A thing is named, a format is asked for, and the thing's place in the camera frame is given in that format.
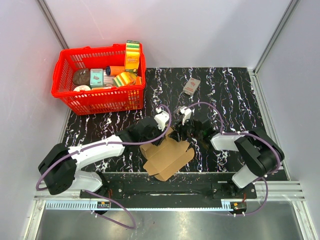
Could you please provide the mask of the brown cardboard box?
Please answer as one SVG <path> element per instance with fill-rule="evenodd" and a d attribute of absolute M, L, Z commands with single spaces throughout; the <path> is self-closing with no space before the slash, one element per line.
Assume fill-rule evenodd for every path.
<path fill-rule="evenodd" d="M 188 141 L 177 142 L 170 137 L 173 132 L 170 128 L 158 146 L 147 143 L 139 147 L 146 159 L 143 168 L 149 176 L 162 182 L 167 181 L 195 156 L 195 151 Z"/>

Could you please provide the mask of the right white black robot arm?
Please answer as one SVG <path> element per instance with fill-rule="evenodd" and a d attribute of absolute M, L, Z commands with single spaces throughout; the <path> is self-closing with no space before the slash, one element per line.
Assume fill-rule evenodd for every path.
<path fill-rule="evenodd" d="M 206 149 L 239 152 L 244 166 L 236 172 L 227 186 L 228 194 L 239 198 L 246 186 L 277 171 L 285 159 L 282 149 L 261 127 L 239 133 L 220 133 L 208 120 L 187 119 L 175 124 L 169 137 L 177 142 L 195 138 Z"/>

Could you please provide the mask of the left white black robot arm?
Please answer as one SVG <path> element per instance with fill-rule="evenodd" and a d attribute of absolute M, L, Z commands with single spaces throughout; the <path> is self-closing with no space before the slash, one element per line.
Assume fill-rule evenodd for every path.
<path fill-rule="evenodd" d="M 90 191 L 103 198 L 109 190 L 108 181 L 101 173 L 87 172 L 83 168 L 103 159 L 119 157 L 126 147 L 160 144 L 170 124 L 171 117 L 158 114 L 145 117 L 100 141 L 75 147 L 56 144 L 38 166 L 41 176 L 35 188 L 47 190 L 51 195 L 66 190 Z M 44 182 L 44 188 L 40 186 L 41 182 Z"/>

